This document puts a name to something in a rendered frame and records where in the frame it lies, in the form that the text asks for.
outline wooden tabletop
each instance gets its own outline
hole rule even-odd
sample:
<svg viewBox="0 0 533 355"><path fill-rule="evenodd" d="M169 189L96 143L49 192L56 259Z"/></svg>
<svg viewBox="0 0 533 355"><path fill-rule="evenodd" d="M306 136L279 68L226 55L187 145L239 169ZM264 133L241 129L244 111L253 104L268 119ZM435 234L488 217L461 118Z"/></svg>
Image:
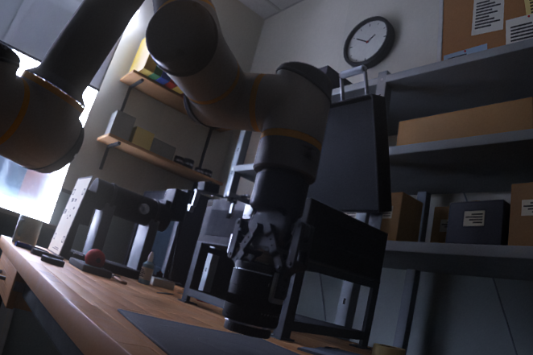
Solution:
<svg viewBox="0 0 533 355"><path fill-rule="evenodd" d="M58 325L84 354L165 355L144 336L118 309L154 316L165 320L227 332L223 327L222 310L207 303L182 303L182 288L169 291L145 286L123 278L127 285L115 279L91 275L65 263L64 267L41 262L30 251L13 246L11 238L0 237L2 259L6 257L17 274L48 310ZM172 292L172 295L158 294ZM353 353L370 355L370 351L355 349L348 341L293 332L294 342L269 339L270 342L305 355L299 347L331 346Z"/></svg>

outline wall clock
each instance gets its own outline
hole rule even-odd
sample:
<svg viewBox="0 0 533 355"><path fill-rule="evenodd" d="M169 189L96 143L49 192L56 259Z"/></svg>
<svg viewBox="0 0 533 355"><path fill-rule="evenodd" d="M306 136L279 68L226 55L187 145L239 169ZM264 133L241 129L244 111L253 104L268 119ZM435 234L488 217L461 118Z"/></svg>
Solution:
<svg viewBox="0 0 533 355"><path fill-rule="evenodd" d="M353 67L372 68L390 53L395 29L383 17L372 17L359 23L345 41L345 60Z"/></svg>

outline small bottle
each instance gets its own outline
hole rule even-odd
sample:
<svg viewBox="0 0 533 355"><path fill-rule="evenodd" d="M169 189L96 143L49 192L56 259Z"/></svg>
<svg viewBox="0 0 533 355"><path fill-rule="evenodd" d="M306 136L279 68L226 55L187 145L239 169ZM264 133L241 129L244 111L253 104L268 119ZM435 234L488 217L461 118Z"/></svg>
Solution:
<svg viewBox="0 0 533 355"><path fill-rule="evenodd" d="M150 252L150 255L148 255L148 259L146 262L143 263L143 267L141 268L141 273L138 276L138 282L142 284L146 284L147 286L150 285L151 276L154 274L154 252Z"/></svg>

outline tape roll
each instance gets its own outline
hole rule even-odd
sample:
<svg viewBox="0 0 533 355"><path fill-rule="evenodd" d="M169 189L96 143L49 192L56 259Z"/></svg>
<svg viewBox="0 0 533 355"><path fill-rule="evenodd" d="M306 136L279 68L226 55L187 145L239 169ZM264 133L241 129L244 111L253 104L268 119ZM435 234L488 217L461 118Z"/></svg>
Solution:
<svg viewBox="0 0 533 355"><path fill-rule="evenodd" d="M372 355L405 355L406 350L384 344L374 344Z"/></svg>

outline robotic arm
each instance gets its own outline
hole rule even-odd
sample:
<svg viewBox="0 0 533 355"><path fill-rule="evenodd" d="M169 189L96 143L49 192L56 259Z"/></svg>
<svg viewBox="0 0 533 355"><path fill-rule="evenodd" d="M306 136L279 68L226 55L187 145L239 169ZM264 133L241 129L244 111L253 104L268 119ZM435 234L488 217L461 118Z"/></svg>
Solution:
<svg viewBox="0 0 533 355"><path fill-rule="evenodd" d="M0 134L13 130L16 113L7 110L27 106L28 90L50 97L41 103L46 114L28 112L25 125L8 142L0 139L0 155L41 171L72 159L82 137L74 99L81 101L81 91L142 2L85 0L39 68L16 80L6 77L13 65L0 64L0 96L6 99L0 101ZM230 243L235 268L224 315L228 329L267 338L295 271L287 257L308 186L316 178L332 88L325 74L307 64L282 64L274 75L244 73L211 0L154 0L154 7L147 46L184 91L189 116L206 126L262 132L250 199L254 214L246 225L236 226ZM58 100L57 92L43 90L49 91L47 85L66 93ZM43 149L49 149L47 157Z"/></svg>

